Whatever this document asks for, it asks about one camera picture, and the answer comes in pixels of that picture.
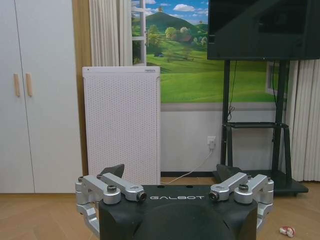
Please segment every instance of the black tv screen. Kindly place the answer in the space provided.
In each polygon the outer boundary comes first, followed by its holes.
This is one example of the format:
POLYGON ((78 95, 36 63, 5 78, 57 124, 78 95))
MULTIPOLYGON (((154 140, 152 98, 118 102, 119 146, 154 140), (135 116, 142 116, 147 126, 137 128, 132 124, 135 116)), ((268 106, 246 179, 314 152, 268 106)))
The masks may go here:
POLYGON ((208 59, 320 58, 320 0, 210 0, 208 59))

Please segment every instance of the painted sky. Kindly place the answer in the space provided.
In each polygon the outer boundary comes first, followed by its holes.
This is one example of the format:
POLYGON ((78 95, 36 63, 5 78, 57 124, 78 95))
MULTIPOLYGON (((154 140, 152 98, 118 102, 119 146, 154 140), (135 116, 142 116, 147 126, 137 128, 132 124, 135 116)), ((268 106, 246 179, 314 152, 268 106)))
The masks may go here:
POLYGON ((163 12, 187 20, 191 24, 208 23, 208 0, 145 0, 146 14, 151 15, 162 7, 163 12))

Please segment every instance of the screw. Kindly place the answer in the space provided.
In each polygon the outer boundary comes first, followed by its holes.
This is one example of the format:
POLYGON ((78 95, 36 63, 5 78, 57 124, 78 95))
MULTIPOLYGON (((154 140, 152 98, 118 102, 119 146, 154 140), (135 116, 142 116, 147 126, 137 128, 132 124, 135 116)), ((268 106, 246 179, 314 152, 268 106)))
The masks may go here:
POLYGON ((247 184, 240 184, 239 185, 239 190, 241 192, 248 192, 249 191, 249 186, 247 184))
POLYGON ((218 202, 220 198, 219 193, 216 191, 209 192, 208 196, 213 202, 218 202))
POLYGON ((106 190, 108 193, 112 194, 115 193, 117 191, 117 187, 115 185, 108 185, 106 187, 106 190))
POLYGON ((144 191, 138 192, 136 199, 138 202, 144 202, 147 199, 147 194, 144 191))

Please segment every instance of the red and white object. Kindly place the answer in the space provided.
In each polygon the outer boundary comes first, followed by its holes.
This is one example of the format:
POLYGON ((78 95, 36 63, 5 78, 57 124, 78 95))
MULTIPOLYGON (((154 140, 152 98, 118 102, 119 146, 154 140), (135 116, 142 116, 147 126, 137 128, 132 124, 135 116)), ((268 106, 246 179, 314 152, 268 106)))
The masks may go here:
POLYGON ((296 230, 291 226, 282 226, 280 227, 280 233, 293 238, 296 235, 296 230))

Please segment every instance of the white air purifier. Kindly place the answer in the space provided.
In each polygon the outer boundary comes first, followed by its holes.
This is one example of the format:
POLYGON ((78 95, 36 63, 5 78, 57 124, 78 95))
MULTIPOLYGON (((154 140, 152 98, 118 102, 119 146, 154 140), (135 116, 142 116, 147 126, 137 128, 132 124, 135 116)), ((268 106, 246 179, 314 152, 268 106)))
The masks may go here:
POLYGON ((123 178, 160 184, 160 67, 83 67, 90 175, 124 164, 123 178))

